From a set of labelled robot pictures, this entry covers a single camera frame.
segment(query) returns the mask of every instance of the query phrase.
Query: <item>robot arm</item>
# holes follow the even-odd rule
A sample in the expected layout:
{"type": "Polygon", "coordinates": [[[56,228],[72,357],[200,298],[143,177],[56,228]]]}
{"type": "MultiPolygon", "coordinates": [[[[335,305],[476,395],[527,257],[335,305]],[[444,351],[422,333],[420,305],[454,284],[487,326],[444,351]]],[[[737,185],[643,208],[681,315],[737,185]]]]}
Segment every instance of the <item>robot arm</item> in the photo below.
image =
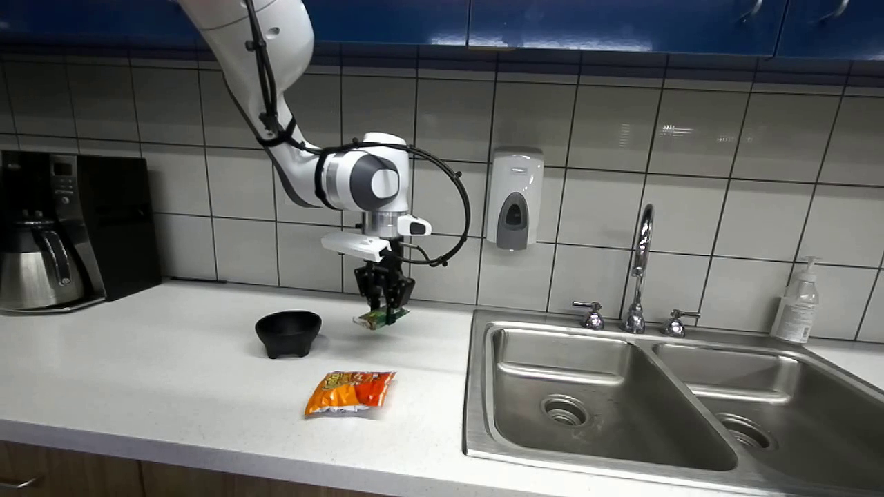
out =
{"type": "Polygon", "coordinates": [[[304,139],[286,102],[286,90],[312,59],[312,25],[301,0],[177,4],[218,59],[226,90],[270,156],[286,195],[301,208],[366,214],[362,236],[335,236],[324,246],[367,261],[356,271],[359,294],[373,309],[388,309],[392,323],[414,287],[400,271],[403,237],[432,236],[432,224],[410,214],[407,142],[367,132],[349,146],[317,149],[304,139]]]}

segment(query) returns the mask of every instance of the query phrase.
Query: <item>white soap dispenser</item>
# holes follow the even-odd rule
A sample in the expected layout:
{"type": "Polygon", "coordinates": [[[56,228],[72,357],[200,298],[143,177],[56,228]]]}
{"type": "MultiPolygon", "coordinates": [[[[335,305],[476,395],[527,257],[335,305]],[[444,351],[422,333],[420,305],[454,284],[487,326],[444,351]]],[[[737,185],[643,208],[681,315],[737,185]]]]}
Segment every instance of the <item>white soap dispenser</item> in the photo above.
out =
{"type": "Polygon", "coordinates": [[[545,156],[536,149],[496,153],[487,201],[487,242],[500,250],[536,244],[545,201],[545,156]]]}
{"type": "Polygon", "coordinates": [[[817,265],[809,261],[804,269],[797,269],[794,283],[783,294],[772,335],[786,344],[806,344],[817,305],[817,265]]]}

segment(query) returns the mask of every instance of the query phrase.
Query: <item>orange snack bag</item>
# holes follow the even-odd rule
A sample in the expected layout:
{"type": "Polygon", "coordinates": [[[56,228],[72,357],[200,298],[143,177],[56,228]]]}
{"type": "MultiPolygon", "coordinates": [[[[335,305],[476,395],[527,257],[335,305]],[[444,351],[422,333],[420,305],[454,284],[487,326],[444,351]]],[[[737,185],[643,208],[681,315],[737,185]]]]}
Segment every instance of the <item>orange snack bag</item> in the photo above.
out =
{"type": "Polygon", "coordinates": [[[310,395],[304,417],[324,411],[366,411],[385,406],[396,374],[330,374],[310,395]]]}

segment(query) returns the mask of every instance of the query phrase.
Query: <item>white countertop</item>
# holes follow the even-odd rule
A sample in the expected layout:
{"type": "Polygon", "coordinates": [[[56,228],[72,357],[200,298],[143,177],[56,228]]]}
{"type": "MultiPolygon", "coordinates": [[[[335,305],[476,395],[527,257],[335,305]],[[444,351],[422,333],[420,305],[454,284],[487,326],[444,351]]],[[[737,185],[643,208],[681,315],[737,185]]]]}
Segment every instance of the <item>white countertop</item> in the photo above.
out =
{"type": "MultiPolygon", "coordinates": [[[[710,496],[461,453],[469,309],[366,333],[359,298],[161,284],[78,315],[0,317],[0,440],[385,496],[710,496]],[[254,323],[324,315],[308,360],[265,360],[254,323]],[[333,371],[396,371],[373,417],[304,421],[333,371]]],[[[816,344],[884,388],[884,349],[816,344]]]]}

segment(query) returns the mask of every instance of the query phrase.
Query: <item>coffee maker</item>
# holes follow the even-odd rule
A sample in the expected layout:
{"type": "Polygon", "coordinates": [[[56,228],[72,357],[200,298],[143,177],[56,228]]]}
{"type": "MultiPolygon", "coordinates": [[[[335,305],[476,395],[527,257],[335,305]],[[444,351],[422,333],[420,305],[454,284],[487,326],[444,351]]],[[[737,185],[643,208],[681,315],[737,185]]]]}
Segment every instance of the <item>coffee maker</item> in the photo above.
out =
{"type": "Polygon", "coordinates": [[[2,153],[0,312],[72,312],[159,283],[142,159],[2,153]]]}

